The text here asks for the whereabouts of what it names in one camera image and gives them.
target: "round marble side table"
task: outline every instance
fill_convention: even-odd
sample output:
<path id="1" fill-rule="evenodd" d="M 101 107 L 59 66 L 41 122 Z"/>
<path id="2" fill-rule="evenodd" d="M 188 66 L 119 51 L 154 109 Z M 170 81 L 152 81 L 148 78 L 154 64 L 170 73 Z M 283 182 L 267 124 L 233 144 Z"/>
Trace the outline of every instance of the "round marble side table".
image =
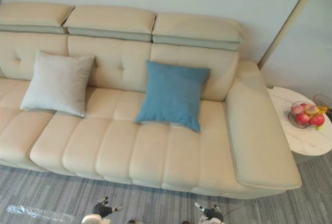
<path id="1" fill-rule="evenodd" d="M 287 88 L 274 87 L 268 89 L 268 92 L 296 163 L 323 155 L 332 149 L 332 123 L 327 115 L 324 115 L 325 122 L 319 131 L 315 127 L 297 128 L 288 120 L 287 116 L 293 102 L 313 103 L 312 100 Z"/>

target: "sofa headrest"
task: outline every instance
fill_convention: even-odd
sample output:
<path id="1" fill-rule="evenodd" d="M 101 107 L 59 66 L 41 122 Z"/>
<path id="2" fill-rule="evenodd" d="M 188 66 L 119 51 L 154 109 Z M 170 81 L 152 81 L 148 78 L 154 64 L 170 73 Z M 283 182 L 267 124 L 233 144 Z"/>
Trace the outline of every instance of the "sofa headrest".
<path id="1" fill-rule="evenodd" d="M 243 41 L 237 22 L 220 17 L 183 13 L 159 13 L 153 42 L 237 50 Z"/>
<path id="2" fill-rule="evenodd" d="M 77 6 L 66 23 L 70 34 L 151 41 L 155 13 L 123 6 Z"/>
<path id="3" fill-rule="evenodd" d="M 62 26 L 74 6 L 6 3 L 0 6 L 0 31 L 67 33 Z"/>

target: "carpet floor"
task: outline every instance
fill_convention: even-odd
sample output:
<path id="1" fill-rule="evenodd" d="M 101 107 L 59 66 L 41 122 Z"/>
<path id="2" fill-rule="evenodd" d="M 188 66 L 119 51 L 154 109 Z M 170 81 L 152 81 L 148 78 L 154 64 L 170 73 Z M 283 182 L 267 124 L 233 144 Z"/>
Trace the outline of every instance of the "carpet floor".
<path id="1" fill-rule="evenodd" d="M 225 224 L 331 224 L 332 151 L 299 165 L 303 185 L 283 194 L 253 200 L 209 197 L 193 193 L 122 185 L 54 173 L 15 169 L 0 165 L 0 223 L 80 223 L 94 204 L 109 196 L 110 206 L 125 208 L 110 215 L 112 224 L 136 219 L 146 224 L 196 224 L 201 212 L 194 207 L 219 205 Z M 8 206 L 26 206 L 30 215 L 8 211 Z M 50 220 L 32 217 L 41 210 Z"/>

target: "red apple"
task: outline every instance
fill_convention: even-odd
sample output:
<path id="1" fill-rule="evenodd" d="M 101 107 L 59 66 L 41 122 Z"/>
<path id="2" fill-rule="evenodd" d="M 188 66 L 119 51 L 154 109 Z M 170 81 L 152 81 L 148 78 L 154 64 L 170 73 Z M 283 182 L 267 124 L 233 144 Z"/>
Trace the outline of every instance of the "red apple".
<path id="1" fill-rule="evenodd" d="M 301 114 L 305 111 L 304 107 L 301 105 L 293 106 L 292 107 L 292 114 L 293 115 L 298 115 Z"/>
<path id="2" fill-rule="evenodd" d="M 306 123 L 309 122 L 309 120 L 310 120 L 310 118 L 309 118 L 309 116 L 306 115 L 306 114 L 298 114 L 298 115 L 296 116 L 296 122 L 297 122 L 298 124 L 306 124 Z"/>
<path id="3" fill-rule="evenodd" d="M 325 118 L 322 114 L 317 114 L 309 120 L 309 124 L 313 125 L 314 127 L 320 127 L 322 124 L 324 124 L 324 122 Z"/>

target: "throw pillow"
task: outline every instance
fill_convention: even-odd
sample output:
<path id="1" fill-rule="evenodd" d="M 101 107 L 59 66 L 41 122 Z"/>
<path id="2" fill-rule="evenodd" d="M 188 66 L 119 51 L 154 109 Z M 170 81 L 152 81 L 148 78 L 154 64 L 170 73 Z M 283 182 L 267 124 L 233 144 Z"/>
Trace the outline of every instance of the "throw pillow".
<path id="1" fill-rule="evenodd" d="M 210 69 L 147 61 L 147 72 L 146 96 L 135 122 L 175 122 L 200 132 L 200 95 Z"/>
<path id="2" fill-rule="evenodd" d="M 53 109 L 84 117 L 93 56 L 63 57 L 39 51 L 21 109 Z"/>

